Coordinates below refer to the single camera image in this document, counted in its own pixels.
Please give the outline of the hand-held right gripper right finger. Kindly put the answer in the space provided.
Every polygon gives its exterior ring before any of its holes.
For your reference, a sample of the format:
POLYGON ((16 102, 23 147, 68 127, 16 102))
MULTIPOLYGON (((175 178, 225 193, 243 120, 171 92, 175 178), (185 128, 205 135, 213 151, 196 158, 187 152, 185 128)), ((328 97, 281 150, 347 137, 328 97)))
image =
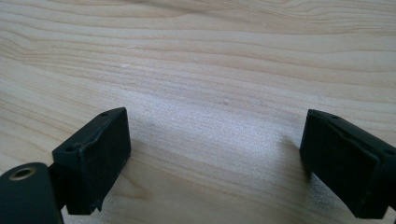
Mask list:
POLYGON ((396 210, 396 147, 333 114, 307 111, 302 162, 358 218, 396 210))

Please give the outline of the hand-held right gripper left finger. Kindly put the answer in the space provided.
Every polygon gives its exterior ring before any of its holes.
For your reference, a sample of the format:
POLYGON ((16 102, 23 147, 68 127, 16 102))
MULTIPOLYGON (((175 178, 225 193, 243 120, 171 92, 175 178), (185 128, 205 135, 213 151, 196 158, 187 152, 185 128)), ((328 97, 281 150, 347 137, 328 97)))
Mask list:
POLYGON ((96 116, 52 151, 63 204, 71 215, 100 210, 131 155, 127 109, 96 116))

